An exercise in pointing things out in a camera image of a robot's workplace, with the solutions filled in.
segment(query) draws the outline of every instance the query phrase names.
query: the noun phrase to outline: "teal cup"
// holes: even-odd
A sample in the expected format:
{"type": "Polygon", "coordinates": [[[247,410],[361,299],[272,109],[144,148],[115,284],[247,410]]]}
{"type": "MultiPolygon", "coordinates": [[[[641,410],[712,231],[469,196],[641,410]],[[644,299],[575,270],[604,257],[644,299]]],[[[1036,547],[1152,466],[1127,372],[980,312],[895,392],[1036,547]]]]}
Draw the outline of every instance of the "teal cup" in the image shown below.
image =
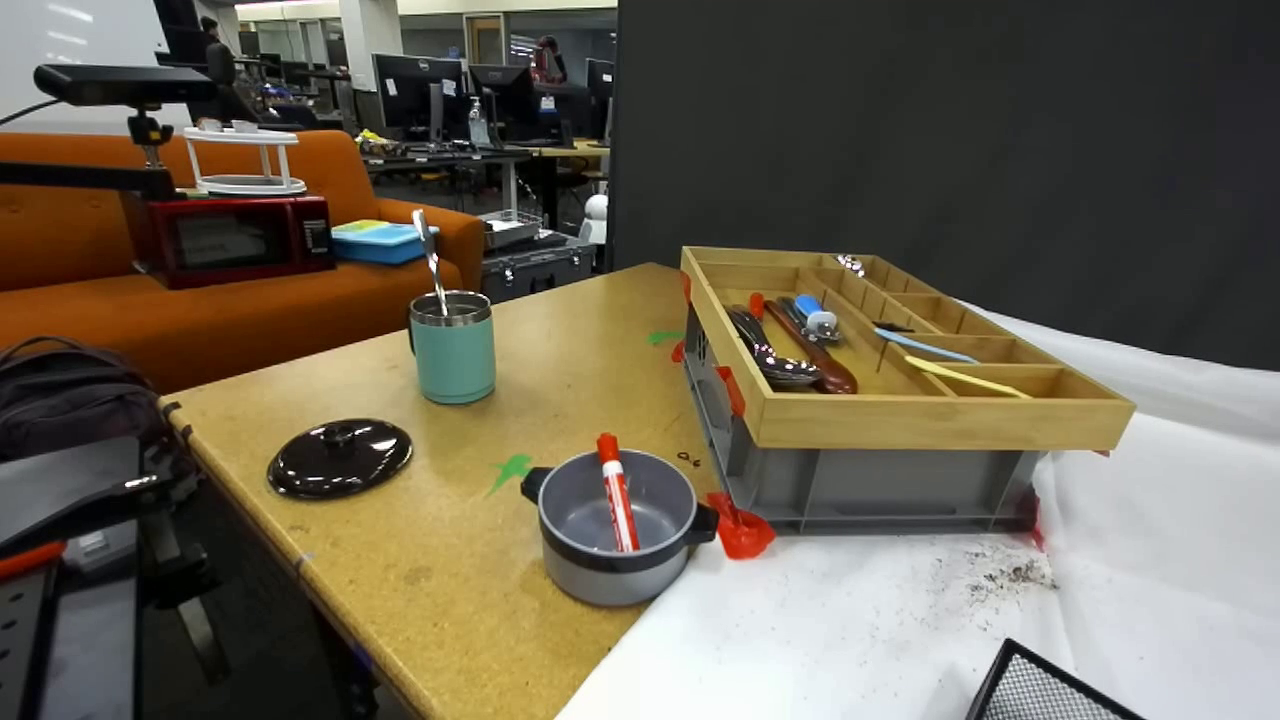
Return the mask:
{"type": "Polygon", "coordinates": [[[416,388],[433,405],[478,405],[491,394],[491,302],[481,291],[447,286],[410,302],[410,349],[416,357],[416,388]]]}

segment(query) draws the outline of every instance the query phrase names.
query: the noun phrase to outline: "orange sofa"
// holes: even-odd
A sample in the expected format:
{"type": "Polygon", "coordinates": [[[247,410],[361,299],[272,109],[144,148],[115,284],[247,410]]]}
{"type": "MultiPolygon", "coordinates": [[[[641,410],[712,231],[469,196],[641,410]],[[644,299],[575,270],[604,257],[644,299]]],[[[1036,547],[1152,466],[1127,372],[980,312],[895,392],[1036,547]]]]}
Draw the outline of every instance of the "orange sofa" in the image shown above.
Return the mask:
{"type": "MultiPolygon", "coordinates": [[[[177,189],[192,189],[189,148],[162,148],[177,189]]],[[[0,164],[141,169],[127,136],[0,132],[0,164]]],[[[328,220],[410,220],[405,200],[379,200],[345,132],[299,132],[287,148],[291,175],[328,200],[328,220]]],[[[205,170],[251,170],[257,148],[202,144],[205,170]]],[[[481,286],[489,228],[478,214],[428,207],[440,225],[435,252],[447,286],[481,286]]],[[[73,335],[138,365],[162,392],[326,351],[405,329],[405,308],[428,286],[423,265],[336,265],[163,286],[134,270],[134,237],[115,190],[0,184],[0,349],[30,335],[73,335]]]]}

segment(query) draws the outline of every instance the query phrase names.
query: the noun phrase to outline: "white sheet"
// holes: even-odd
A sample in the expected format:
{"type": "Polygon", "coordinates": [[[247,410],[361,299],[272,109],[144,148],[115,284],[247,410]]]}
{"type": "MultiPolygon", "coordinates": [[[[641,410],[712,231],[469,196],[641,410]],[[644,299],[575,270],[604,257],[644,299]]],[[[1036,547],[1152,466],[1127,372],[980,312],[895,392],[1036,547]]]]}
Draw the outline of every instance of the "white sheet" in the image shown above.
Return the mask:
{"type": "Polygon", "coordinates": [[[1280,715],[1280,372],[996,318],[1142,405],[1113,455],[1036,462],[1046,552],[700,547],[563,715],[964,715],[1003,635],[1145,715],[1280,715]]]}

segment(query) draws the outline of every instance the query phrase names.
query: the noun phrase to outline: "wooden tool tray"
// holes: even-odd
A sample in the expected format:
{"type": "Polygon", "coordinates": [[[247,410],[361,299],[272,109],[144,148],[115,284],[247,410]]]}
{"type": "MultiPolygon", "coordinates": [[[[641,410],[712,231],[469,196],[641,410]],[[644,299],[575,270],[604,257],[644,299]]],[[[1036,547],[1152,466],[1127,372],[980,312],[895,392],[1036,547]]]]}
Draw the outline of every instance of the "wooden tool tray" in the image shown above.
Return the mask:
{"type": "MultiPolygon", "coordinates": [[[[688,302],[735,405],[732,410],[757,448],[1107,453],[1131,417],[1123,394],[882,257],[688,244],[679,270],[688,276],[688,302]],[[860,388],[851,394],[775,392],[724,312],[748,308],[753,295],[772,299],[799,291],[836,312],[844,341],[830,351],[857,376],[860,388]],[[975,365],[889,344],[876,335],[885,322],[907,329],[904,335],[914,341],[964,351],[975,365]]],[[[775,351],[805,357],[772,316],[760,318],[775,351]]]]}

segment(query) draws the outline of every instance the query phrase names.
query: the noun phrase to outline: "small pot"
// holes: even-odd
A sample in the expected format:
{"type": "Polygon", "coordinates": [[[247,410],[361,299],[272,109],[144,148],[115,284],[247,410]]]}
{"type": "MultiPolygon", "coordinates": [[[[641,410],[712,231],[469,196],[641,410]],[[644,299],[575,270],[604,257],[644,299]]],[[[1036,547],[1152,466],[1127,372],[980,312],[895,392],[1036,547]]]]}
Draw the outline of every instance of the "small pot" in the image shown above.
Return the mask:
{"type": "Polygon", "coordinates": [[[537,502],[543,526],[543,569],[559,590],[583,604],[644,604],[688,563],[692,542],[717,537],[717,511],[698,502],[692,485],[647,453],[620,453],[633,493],[641,547],[615,547],[599,455],[575,455],[559,466],[534,466],[520,493],[537,502]]]}

